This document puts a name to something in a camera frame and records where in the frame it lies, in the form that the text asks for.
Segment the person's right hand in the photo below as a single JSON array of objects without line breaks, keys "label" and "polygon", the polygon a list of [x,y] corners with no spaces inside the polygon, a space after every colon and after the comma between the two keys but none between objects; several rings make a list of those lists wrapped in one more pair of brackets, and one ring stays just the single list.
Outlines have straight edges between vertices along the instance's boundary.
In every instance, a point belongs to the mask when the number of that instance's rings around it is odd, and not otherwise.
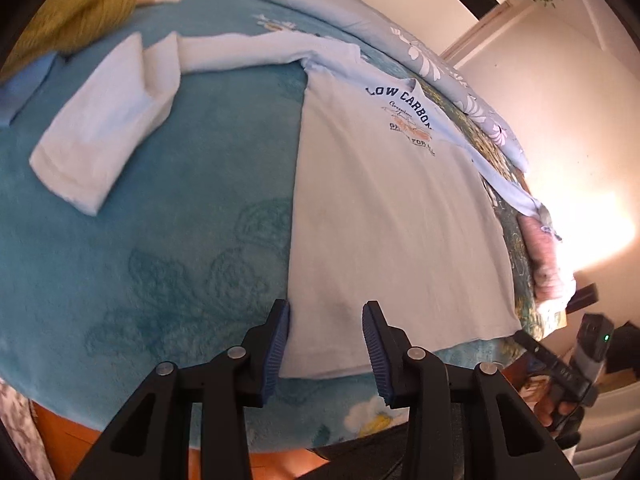
[{"label": "person's right hand", "polygon": [[532,409],[541,425],[547,429],[550,429],[552,425],[554,413],[568,416],[577,408],[575,403],[553,401],[550,390],[550,379],[546,376],[528,378],[524,385],[518,388],[522,399]]}]

